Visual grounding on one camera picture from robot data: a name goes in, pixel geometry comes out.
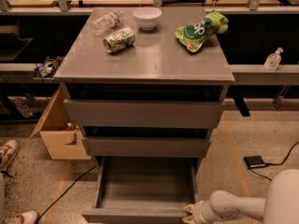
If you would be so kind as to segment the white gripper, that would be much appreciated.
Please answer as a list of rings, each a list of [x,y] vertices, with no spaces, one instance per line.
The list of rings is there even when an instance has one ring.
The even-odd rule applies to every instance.
[[[192,214],[192,216],[187,216],[182,219],[185,224],[212,224],[214,222],[213,211],[209,201],[188,204],[183,210]]]

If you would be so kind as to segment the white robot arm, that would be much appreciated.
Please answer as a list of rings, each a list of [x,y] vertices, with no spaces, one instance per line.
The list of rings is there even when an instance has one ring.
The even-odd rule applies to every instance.
[[[299,224],[299,171],[284,170],[272,180],[265,198],[238,197],[216,190],[206,201],[188,204],[186,224],[214,224],[250,217],[263,224]]]

